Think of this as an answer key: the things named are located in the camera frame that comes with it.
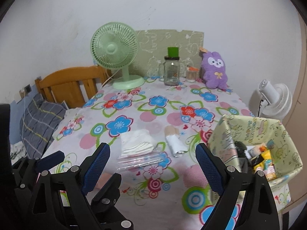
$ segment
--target wall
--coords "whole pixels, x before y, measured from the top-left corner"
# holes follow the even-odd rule
[[[262,79],[295,89],[301,35],[289,0],[16,0],[0,24],[0,101],[37,76],[91,65],[90,39],[109,21],[204,32],[204,47],[221,53],[228,84],[254,113]]]

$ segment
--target glass mug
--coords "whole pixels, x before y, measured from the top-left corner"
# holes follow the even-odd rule
[[[160,81],[164,81],[165,85],[179,85],[180,77],[180,63],[179,57],[164,57],[164,63],[158,65],[158,75],[160,76]]]

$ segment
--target chair backrest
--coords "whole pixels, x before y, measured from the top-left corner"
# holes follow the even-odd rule
[[[76,108],[85,104],[79,82],[83,82],[90,99],[97,93],[95,79],[104,83],[108,79],[107,72],[109,70],[100,66],[71,67],[56,71],[43,80],[36,79],[35,84],[47,101],[62,103],[65,100],[70,108]]]

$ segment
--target yellow package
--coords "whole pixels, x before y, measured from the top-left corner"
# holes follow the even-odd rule
[[[257,164],[256,166],[253,167],[254,168],[254,172],[256,173],[258,170],[264,171],[264,165],[263,162]]]
[[[267,180],[271,181],[271,180],[276,179],[276,172],[275,172],[270,150],[266,150],[265,152],[261,153],[261,156],[264,159],[264,161],[262,162],[264,166],[263,172],[265,173]]]

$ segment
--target fan base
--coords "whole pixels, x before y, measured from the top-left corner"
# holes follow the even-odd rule
[[[145,83],[145,80],[139,75],[129,75],[129,80],[124,81],[120,78],[113,83],[113,88],[116,90],[128,90],[139,87]]]

